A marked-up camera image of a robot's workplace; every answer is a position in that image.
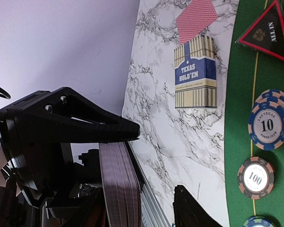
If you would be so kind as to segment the red playing card deck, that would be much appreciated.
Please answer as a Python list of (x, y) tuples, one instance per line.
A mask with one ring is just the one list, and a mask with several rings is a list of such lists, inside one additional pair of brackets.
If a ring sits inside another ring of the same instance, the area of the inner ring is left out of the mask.
[(100, 143), (99, 156), (109, 225), (140, 227), (140, 183), (125, 143)]

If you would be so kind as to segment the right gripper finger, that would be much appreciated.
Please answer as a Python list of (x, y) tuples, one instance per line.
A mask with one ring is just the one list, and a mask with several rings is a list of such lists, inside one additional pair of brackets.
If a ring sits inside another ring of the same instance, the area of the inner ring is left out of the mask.
[(174, 217), (176, 227), (221, 227), (183, 186), (174, 189)]

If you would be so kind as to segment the triangular all-in button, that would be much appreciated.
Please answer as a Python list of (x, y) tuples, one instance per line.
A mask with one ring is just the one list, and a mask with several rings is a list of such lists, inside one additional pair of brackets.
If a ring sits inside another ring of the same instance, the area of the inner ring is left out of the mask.
[(284, 62), (284, 10), (281, 1), (272, 1), (237, 43)]

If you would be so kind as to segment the blue chips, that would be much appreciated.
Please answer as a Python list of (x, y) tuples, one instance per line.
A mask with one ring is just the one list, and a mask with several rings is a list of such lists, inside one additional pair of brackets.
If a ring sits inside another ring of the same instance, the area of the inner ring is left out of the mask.
[(274, 150), (284, 144), (284, 92), (269, 89), (255, 100), (248, 120), (248, 133), (262, 150)]

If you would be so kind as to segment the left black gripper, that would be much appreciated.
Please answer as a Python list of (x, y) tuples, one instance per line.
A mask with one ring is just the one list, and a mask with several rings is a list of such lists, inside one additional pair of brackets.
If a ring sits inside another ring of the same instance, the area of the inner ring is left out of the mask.
[(6, 186), (0, 186), (0, 227), (26, 222), (17, 188), (36, 208), (52, 199), (49, 211), (67, 227), (102, 227), (103, 191), (71, 194), (83, 183), (100, 180), (99, 155), (88, 153), (88, 163), (79, 165), (72, 160), (70, 144), (136, 140), (139, 124), (102, 109), (70, 87), (36, 91), (5, 110), (0, 145), (10, 167)]

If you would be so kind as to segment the teal chip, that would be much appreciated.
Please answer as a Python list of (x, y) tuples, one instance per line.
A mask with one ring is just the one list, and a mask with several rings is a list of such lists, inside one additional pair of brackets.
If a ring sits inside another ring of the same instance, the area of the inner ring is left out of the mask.
[(252, 216), (245, 220), (243, 227), (280, 227), (280, 223), (273, 218)]

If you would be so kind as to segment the brown chip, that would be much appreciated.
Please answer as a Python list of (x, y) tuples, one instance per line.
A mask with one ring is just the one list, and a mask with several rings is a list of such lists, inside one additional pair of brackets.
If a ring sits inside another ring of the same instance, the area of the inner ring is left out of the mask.
[(237, 174), (240, 191), (252, 200), (259, 200), (274, 188), (275, 169), (261, 157), (249, 157), (240, 166)]

